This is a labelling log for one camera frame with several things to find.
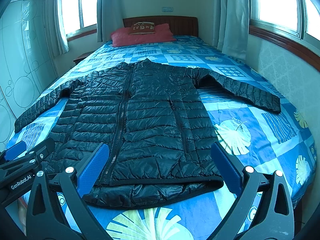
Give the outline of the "black quilted puffer jacket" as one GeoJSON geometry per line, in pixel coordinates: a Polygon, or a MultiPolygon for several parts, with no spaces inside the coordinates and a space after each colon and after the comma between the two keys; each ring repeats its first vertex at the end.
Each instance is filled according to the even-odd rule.
{"type": "Polygon", "coordinates": [[[198,90],[212,87],[279,114],[279,98],[207,68],[143,60],[91,72],[61,84],[15,121],[19,132],[61,98],[66,106],[49,136],[55,150],[48,174],[78,164],[99,144],[110,149],[93,187],[91,205],[141,209],[179,202],[223,186],[210,156],[218,142],[198,90]]]}

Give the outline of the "white sliding wardrobe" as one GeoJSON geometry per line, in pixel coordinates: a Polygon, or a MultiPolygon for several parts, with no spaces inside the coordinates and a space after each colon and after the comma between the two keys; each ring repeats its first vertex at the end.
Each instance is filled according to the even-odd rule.
{"type": "Polygon", "coordinates": [[[1,16],[1,150],[15,120],[57,78],[43,12],[44,0],[17,0],[1,16]]]}

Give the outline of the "wooden nightstand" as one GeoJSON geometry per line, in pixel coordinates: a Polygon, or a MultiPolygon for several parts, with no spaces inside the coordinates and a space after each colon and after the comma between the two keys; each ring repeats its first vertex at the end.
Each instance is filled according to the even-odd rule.
{"type": "Polygon", "coordinates": [[[90,51],[90,52],[86,52],[86,53],[83,53],[81,54],[80,56],[78,56],[77,58],[75,58],[73,60],[74,64],[77,65],[79,64],[81,61],[83,61],[84,59],[86,59],[89,55],[91,55],[93,53],[93,51],[90,51]]]}

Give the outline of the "blue patterned bed sheet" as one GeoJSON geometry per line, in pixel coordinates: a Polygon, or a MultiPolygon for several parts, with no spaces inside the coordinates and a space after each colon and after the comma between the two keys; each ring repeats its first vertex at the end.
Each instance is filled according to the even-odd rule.
{"type": "MultiPolygon", "coordinates": [[[[207,68],[239,81],[246,81],[273,94],[277,90],[239,60],[226,56],[193,36],[174,42],[113,47],[106,43],[50,85],[50,89],[118,63],[150,61],[185,68],[207,68]]],[[[200,90],[220,144],[243,165],[259,173],[281,171],[298,203],[316,170],[316,146],[307,123],[285,98],[281,113],[272,114],[232,99],[223,92],[200,90]]],[[[224,186],[178,203],[146,210],[109,210],[91,207],[93,215],[113,239],[207,239],[235,202],[224,186]]]]}

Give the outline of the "red pillow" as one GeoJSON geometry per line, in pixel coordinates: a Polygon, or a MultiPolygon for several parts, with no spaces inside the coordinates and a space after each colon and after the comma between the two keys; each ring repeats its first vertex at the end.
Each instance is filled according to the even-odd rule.
{"type": "Polygon", "coordinates": [[[131,28],[123,27],[111,34],[113,47],[124,47],[146,43],[161,43],[176,41],[167,23],[155,25],[155,33],[152,34],[129,34],[131,28]]]}

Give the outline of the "grey curtain left of window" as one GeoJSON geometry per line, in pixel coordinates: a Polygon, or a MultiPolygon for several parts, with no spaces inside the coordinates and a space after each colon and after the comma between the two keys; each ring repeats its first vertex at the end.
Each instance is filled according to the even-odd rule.
{"type": "Polygon", "coordinates": [[[67,53],[69,47],[63,25],[62,0],[46,0],[46,30],[53,57],[67,53]]]}

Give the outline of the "brown embroidered cushion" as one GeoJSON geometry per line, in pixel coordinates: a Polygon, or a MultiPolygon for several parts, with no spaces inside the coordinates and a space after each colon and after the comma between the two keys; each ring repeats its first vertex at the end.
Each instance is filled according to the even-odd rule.
{"type": "Polygon", "coordinates": [[[137,22],[131,25],[129,35],[155,34],[155,24],[153,22],[137,22]]]}

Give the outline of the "left window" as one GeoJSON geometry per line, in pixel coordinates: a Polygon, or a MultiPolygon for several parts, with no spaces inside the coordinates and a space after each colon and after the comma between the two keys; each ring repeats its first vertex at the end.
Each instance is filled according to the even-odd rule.
{"type": "Polygon", "coordinates": [[[97,28],[97,0],[61,0],[61,3],[68,38],[97,28]]]}

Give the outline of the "window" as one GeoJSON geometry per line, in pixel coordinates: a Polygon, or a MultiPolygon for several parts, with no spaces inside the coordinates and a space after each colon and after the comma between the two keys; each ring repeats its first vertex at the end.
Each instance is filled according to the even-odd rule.
{"type": "Polygon", "coordinates": [[[306,42],[319,42],[319,9],[311,0],[251,0],[251,24],[306,42]]]}
{"type": "Polygon", "coordinates": [[[61,0],[61,3],[68,38],[97,28],[97,0],[61,0]]]}

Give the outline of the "grey curtain beside headboard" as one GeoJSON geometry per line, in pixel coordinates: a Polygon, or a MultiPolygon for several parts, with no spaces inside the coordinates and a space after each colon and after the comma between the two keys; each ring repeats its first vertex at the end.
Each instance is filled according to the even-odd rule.
{"type": "Polygon", "coordinates": [[[97,42],[107,42],[111,33],[122,27],[120,0],[97,0],[97,42]]]}

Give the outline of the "dark wooden headboard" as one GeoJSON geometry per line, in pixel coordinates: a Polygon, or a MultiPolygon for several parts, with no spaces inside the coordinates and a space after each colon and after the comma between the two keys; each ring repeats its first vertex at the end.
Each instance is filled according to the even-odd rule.
{"type": "Polygon", "coordinates": [[[174,35],[199,36],[199,23],[196,17],[161,15],[140,16],[123,19],[124,27],[130,27],[137,22],[153,22],[155,25],[167,23],[174,35]]]}

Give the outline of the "grey curtain right side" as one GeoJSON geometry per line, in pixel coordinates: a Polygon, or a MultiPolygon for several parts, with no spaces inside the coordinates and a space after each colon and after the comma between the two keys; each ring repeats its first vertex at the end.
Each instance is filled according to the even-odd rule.
{"type": "Polygon", "coordinates": [[[244,61],[249,19],[249,0],[214,0],[213,47],[244,61]]]}

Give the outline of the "right window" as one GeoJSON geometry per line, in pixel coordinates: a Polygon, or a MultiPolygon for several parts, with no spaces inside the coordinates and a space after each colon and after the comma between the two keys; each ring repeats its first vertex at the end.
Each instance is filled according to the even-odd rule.
{"type": "Polygon", "coordinates": [[[311,0],[251,0],[251,24],[306,42],[319,42],[319,9],[311,0]]]}

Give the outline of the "wall socket plate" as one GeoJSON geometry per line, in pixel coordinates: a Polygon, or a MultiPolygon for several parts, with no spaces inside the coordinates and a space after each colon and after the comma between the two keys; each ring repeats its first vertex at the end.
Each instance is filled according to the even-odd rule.
{"type": "Polygon", "coordinates": [[[162,12],[173,12],[173,7],[162,7],[162,12]]]}

